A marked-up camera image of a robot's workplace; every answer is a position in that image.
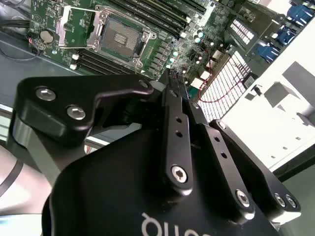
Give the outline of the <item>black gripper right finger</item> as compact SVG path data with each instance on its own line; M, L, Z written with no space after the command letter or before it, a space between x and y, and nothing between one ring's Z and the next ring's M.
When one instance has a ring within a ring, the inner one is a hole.
M236 224L253 220L260 211L272 224L301 215L292 193L220 119L207 122L199 105L189 100L184 79L177 74L179 93L189 118L189 133L201 149L203 181L218 193L219 213Z

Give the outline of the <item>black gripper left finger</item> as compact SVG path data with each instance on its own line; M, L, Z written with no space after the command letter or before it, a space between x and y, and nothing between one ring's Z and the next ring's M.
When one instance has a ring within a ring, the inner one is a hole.
M157 81L141 75L34 77L16 89L11 134L48 181L82 157L84 140L136 123L160 133L158 177L178 195L192 192L189 121L183 80L171 70Z

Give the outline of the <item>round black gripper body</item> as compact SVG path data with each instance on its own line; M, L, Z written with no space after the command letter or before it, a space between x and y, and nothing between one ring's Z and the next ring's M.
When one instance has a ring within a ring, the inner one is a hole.
M45 236L275 236L220 133L176 146L183 175L166 166L158 133L136 131L66 167L42 213Z

